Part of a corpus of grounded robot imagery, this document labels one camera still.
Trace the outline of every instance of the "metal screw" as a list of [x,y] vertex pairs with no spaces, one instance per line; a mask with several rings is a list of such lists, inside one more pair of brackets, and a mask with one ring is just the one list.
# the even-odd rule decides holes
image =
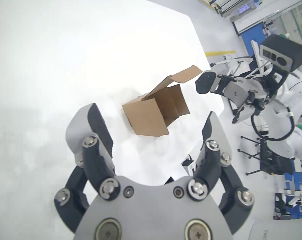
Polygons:
[[87,137],[86,139],[84,139],[82,146],[85,148],[89,148],[89,147],[95,145],[97,142],[98,142],[98,139],[96,137],[90,136],[90,137]]
[[96,228],[95,240],[120,240],[121,237],[122,227],[116,219],[105,219]]
[[190,180],[187,186],[188,192],[193,199],[203,200],[208,195],[208,187],[205,184]]
[[134,189],[131,186],[127,186],[125,187],[125,189],[123,190],[123,196],[126,198],[131,198],[134,194]]
[[60,203],[60,206],[63,206],[69,201],[70,195],[70,191],[66,188],[63,188],[56,193],[54,199]]
[[206,142],[206,145],[209,149],[213,150],[213,151],[219,151],[220,148],[219,148],[219,144],[217,141],[215,140],[209,140]]
[[176,198],[181,199],[181,198],[184,196],[183,189],[182,189],[180,186],[176,186],[176,187],[173,189],[173,195],[174,195]]
[[103,186],[103,192],[106,193],[106,194],[111,194],[112,192],[114,192],[114,185],[113,185],[113,182],[112,181],[108,181],[106,183],[106,185]]
[[227,153],[221,154],[221,159],[226,162],[227,164],[231,163],[231,157]]
[[198,195],[201,195],[204,192],[203,185],[199,182],[194,183],[191,186],[191,188],[192,188],[193,192],[197,193]]
[[211,240],[211,231],[206,223],[201,220],[191,220],[185,227],[186,240]]
[[103,199],[107,200],[110,198],[110,194],[112,194],[117,187],[119,187],[118,181],[113,177],[109,177],[102,182],[99,189],[99,195]]
[[238,198],[246,206],[254,204],[254,194],[249,190],[243,192],[238,191]]

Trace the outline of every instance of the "machine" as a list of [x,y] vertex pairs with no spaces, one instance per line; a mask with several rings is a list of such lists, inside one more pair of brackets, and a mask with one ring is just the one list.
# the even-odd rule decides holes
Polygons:
[[[96,104],[82,107],[70,122],[66,141],[76,167],[54,197],[56,210],[74,240],[232,239],[254,205],[231,165],[222,126],[211,112],[193,176],[163,186],[145,186],[115,175],[113,141]],[[218,179],[220,205],[210,196]],[[98,195],[89,206],[86,182]]]
[[[263,73],[233,75],[205,71],[196,81],[200,94],[212,92],[227,97],[237,106],[232,123],[251,118],[256,134],[267,140],[267,146],[285,158],[302,160],[302,131],[295,122],[302,113],[302,45],[272,34],[260,46],[260,56],[270,62]],[[268,125],[263,137],[254,123],[261,115]]]

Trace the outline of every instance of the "cardboard box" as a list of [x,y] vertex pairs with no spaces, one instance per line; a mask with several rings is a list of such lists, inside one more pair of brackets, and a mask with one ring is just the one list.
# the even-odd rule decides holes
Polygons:
[[137,135],[168,135],[168,126],[182,115],[189,114],[180,84],[168,87],[172,82],[185,83],[202,71],[191,66],[174,75],[167,76],[151,92],[122,105]]

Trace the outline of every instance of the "chair leg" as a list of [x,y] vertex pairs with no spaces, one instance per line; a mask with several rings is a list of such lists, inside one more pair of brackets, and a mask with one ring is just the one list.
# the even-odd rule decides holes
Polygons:
[[249,154],[249,153],[247,153],[247,152],[245,152],[245,151],[242,151],[242,150],[239,149],[239,148],[238,148],[238,151],[239,151],[239,152],[242,152],[243,154],[246,154],[247,156],[249,156],[249,159],[250,159],[250,158],[254,158],[254,159],[260,160],[258,157],[255,157],[256,154],[255,154],[255,155],[251,155],[251,154]]
[[249,159],[250,159],[250,158],[254,158],[254,157],[256,157],[256,156],[257,156],[257,155],[259,155],[259,154],[260,154],[260,152],[259,152],[259,153],[254,154],[254,155],[252,155],[252,156],[250,156],[250,157],[249,157]]
[[254,141],[254,140],[252,140],[252,139],[250,139],[250,138],[246,138],[246,137],[244,137],[243,135],[242,135],[242,136],[240,136],[240,138],[241,138],[241,139],[246,139],[246,140],[249,140],[249,141],[251,141],[251,142],[253,142],[253,143],[256,143],[256,144],[260,145],[260,143],[259,143],[259,142]]
[[252,171],[252,172],[250,172],[250,173],[246,172],[245,174],[246,174],[247,176],[249,176],[249,175],[251,175],[251,174],[258,173],[258,172],[260,172],[260,171],[263,171],[263,170],[262,170],[262,169],[259,169],[259,170],[256,170],[256,171]]

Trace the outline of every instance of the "white table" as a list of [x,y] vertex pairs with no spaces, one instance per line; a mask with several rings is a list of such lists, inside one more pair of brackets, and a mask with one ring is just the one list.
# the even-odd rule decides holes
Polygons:
[[89,103],[113,138],[117,175],[164,184],[221,97],[182,84],[191,114],[162,137],[134,135],[121,105],[191,65],[209,69],[190,18],[154,3],[0,0],[0,239],[71,239],[53,198],[75,167],[66,127]]

